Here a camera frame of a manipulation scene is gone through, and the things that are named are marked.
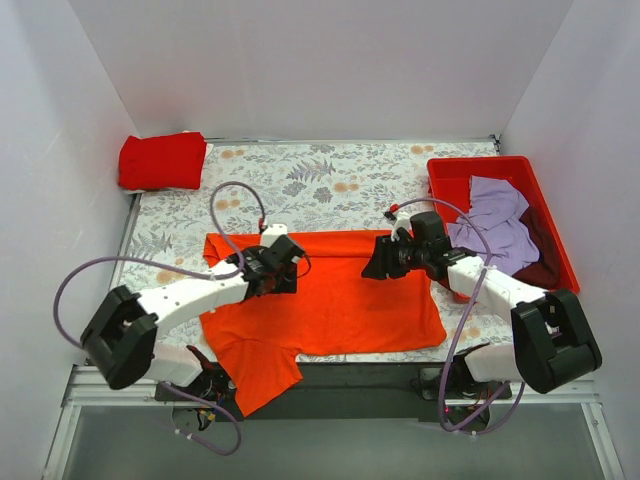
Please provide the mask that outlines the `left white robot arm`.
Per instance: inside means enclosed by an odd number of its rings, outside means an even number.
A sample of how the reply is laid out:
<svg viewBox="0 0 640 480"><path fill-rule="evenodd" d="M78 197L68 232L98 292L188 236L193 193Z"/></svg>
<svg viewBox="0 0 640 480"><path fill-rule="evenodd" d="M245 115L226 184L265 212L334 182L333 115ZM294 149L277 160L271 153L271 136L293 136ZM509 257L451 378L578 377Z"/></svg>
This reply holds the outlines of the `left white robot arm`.
<svg viewBox="0 0 640 480"><path fill-rule="evenodd" d="M216 263L200 278L132 292L111 290L80 344L113 390L141 379L168 382L193 400L213 386L211 373L188 348L162 342L170 330L216 309L267 294L294 293L306 253L289 235L265 233L260 244Z"/></svg>

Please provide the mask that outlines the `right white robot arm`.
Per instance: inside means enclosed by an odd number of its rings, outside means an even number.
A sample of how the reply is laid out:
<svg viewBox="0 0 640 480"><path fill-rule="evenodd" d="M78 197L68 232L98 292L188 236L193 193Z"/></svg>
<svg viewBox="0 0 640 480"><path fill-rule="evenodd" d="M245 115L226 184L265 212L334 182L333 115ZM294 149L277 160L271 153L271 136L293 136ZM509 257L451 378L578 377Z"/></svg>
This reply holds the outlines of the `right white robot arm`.
<svg viewBox="0 0 640 480"><path fill-rule="evenodd" d="M362 277L399 279L421 270L511 325L511 344L486 344L454 355L452 383L460 395L475 397L489 382L506 381L545 394L602 366L600 348L572 291L523 283L471 250L452 246L434 211L409 216L389 210L384 216L391 231L376 238Z"/></svg>

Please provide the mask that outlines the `orange t shirt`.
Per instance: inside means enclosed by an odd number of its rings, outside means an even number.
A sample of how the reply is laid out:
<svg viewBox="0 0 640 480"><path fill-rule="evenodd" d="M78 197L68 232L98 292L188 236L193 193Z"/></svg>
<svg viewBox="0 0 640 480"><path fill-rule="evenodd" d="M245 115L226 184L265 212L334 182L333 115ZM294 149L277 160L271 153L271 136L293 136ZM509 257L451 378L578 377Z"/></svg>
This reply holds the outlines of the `orange t shirt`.
<svg viewBox="0 0 640 480"><path fill-rule="evenodd" d="M295 233L311 269L294 294L268 294L201 315L204 336L253 414L303 378L300 354L394 353L446 338L428 277L369 280L377 230Z"/></svg>

